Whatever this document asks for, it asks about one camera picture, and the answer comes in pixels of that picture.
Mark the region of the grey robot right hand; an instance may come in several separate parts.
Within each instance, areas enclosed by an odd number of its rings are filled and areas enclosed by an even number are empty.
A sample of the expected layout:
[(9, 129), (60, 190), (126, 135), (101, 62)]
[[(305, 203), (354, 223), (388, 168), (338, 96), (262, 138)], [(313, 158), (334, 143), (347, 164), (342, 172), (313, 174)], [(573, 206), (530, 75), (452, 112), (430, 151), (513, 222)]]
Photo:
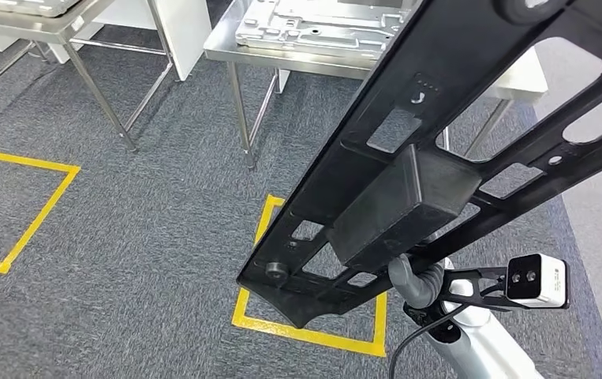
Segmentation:
[(405, 290), (413, 274), (408, 256), (401, 254), (393, 258), (387, 265), (387, 272), (393, 288), (397, 291)]

